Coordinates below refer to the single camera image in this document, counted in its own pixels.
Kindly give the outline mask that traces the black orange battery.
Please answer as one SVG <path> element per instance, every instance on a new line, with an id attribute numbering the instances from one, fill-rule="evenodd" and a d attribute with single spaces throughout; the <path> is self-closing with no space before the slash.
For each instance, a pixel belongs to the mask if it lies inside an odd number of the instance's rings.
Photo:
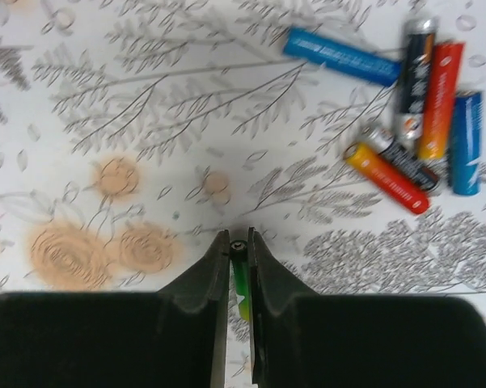
<path id="1" fill-rule="evenodd" d="M 427 15 L 413 16 L 404 26 L 395 135 L 405 144 L 411 145 L 422 134 L 437 27 L 437 19 Z"/>

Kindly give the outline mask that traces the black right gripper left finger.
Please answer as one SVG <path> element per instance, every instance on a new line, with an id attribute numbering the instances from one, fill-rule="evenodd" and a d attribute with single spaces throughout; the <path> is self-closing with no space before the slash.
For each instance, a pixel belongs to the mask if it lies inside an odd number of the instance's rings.
<path id="1" fill-rule="evenodd" d="M 0 293 L 0 387 L 221 387 L 230 235 L 152 292 Z"/>

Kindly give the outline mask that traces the green battery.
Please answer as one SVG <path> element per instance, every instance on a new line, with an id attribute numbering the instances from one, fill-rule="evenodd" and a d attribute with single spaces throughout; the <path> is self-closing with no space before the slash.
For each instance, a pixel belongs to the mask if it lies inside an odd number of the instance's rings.
<path id="1" fill-rule="evenodd" d="M 230 243 L 230 262 L 234 272 L 235 294 L 239 315 L 250 321 L 249 275 L 247 242 L 234 240 Z"/>

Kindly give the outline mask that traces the red orange battery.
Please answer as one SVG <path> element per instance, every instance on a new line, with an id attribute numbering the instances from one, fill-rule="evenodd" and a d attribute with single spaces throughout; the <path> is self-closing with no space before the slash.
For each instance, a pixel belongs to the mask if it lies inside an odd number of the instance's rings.
<path id="1" fill-rule="evenodd" d="M 463 41 L 455 40 L 434 46 L 423 132 L 417 145 L 420 159 L 440 159 L 446 152 L 464 48 Z"/>
<path id="2" fill-rule="evenodd" d="M 344 160 L 411 213 L 420 215 L 429 209 L 428 196 L 365 143 L 349 146 L 344 152 Z"/>

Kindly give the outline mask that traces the blue battery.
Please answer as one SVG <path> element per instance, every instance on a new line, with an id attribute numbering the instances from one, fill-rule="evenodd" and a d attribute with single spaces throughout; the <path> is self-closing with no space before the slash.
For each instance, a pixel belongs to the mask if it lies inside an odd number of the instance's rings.
<path id="1" fill-rule="evenodd" d="M 397 61 L 298 27 L 289 29 L 283 53 L 386 87 L 394 85 L 401 72 Z"/>
<path id="2" fill-rule="evenodd" d="M 454 194 L 480 192 L 483 96 L 478 90 L 460 90 L 454 101 L 450 130 L 450 184 Z"/>

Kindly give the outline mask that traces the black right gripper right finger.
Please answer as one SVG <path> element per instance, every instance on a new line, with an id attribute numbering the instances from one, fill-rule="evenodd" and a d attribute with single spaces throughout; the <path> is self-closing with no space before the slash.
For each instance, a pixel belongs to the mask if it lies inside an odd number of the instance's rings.
<path id="1" fill-rule="evenodd" d="M 322 295 L 248 231 L 260 387 L 486 387 L 486 323 L 455 297 Z"/>

